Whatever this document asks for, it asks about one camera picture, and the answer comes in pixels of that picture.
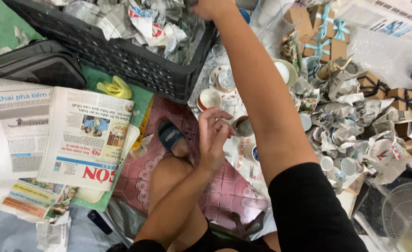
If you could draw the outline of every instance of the knee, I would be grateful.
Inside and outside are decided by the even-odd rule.
[[[168,156],[163,158],[154,168],[152,173],[153,179],[164,180],[181,180],[186,177],[191,171],[192,166],[186,161],[174,157]]]

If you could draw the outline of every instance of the green mat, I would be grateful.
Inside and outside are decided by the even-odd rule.
[[[8,46],[11,49],[15,49],[18,46],[18,41],[16,40],[16,37],[14,36],[15,26],[23,29],[29,40],[43,38],[31,26],[29,26],[27,22],[25,22],[14,11],[8,8],[5,5],[5,3],[2,2],[2,0],[0,0],[0,48]],[[101,71],[92,69],[88,66],[82,65],[81,67],[83,69],[83,75],[85,76],[87,80],[86,89],[88,90],[95,91],[95,92],[101,92],[96,88],[97,83],[104,82],[104,81],[111,82],[113,79],[112,76],[109,76],[108,74],[103,73]],[[131,100],[136,103],[134,107],[136,112],[132,116],[130,123],[136,127],[139,127],[144,118],[145,111],[147,110],[148,104],[150,103],[150,100],[153,97],[153,93],[145,89],[142,89],[140,87],[134,86],[134,85],[129,85],[129,86],[133,92],[133,97]],[[79,197],[76,197],[73,203],[77,205],[85,206],[91,209],[96,209],[98,211],[104,211],[111,197],[112,191],[117,183],[118,178],[119,176],[115,176],[111,191],[105,192],[102,199],[100,199],[100,201],[98,201],[97,203],[90,203]]]

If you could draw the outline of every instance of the electric fan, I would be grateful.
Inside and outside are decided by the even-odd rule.
[[[412,182],[393,189],[382,207],[385,232],[399,251],[412,252]]]

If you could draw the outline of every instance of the tile pattern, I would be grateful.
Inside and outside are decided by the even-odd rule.
[[[200,160],[198,121],[188,106],[155,96],[144,137],[154,134],[147,153],[137,160],[129,156],[114,189],[114,196],[133,207],[148,211],[148,190],[154,167],[168,152],[158,140],[158,125],[170,119],[181,129],[190,145],[195,164]],[[236,225],[231,212],[241,216],[247,226],[267,206],[266,200],[243,179],[227,161],[214,174],[199,200],[203,214],[225,228],[234,230]]]

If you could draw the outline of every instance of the black bag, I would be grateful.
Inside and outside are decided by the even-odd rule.
[[[32,42],[0,55],[0,78],[77,89],[86,85],[78,60],[52,40]]]

